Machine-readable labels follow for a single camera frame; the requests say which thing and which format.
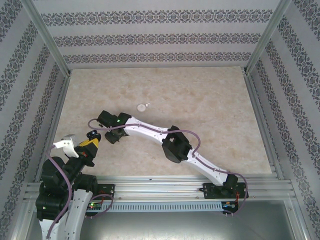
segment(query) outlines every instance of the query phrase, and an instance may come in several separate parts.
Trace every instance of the beige marble surface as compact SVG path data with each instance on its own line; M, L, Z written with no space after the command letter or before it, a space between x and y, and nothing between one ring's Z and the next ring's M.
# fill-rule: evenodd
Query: beige marble surface
M138 104L149 104L138 112ZM270 165L240 67L115 68L73 70L55 142L68 134L86 139L89 119L102 110L169 128L196 132L198 152L215 165L242 174L269 174ZM186 134L192 146L197 139ZM52 156L64 159L61 149ZM149 140L123 137L112 145L103 136L93 175L198 175L166 159Z

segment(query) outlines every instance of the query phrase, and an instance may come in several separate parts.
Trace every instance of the damask pattern wall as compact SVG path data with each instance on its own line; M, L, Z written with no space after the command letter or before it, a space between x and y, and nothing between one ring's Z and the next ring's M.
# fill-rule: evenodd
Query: damask pattern wall
M279 0L35 0L69 68L245 66Z
M0 0L0 240L33 182L65 77L18 0Z
M312 239L320 239L320 2L292 1L251 73Z

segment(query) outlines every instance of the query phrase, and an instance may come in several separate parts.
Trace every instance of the small white disc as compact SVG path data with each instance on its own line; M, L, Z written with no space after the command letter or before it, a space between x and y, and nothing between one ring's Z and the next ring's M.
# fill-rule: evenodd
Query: small white disc
M144 104L139 104L139 105L136 107L136 109L137 109L140 113L142 113L142 112L144 112L144 111L146 110L146 105L144 105Z

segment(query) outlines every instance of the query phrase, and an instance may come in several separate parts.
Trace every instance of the enclosure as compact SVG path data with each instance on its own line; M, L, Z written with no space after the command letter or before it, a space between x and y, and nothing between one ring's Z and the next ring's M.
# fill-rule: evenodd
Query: enclosure
M86 219L81 239L320 238L319 0L0 5L0 239L41 238L44 153L85 140L102 110L196 132L203 156L244 174L249 198L225 219L199 172L145 139L102 136L82 172L115 184L118 207Z

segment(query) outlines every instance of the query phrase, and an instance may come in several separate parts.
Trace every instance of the patterned wallpaper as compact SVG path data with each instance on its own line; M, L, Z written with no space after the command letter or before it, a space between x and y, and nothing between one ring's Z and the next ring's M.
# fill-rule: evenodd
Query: patterned wallpaper
M0 0L0 240L43 155L64 76L18 0Z
M245 66L279 0L35 0L71 69Z
M251 73L275 151L320 239L320 8L291 2Z

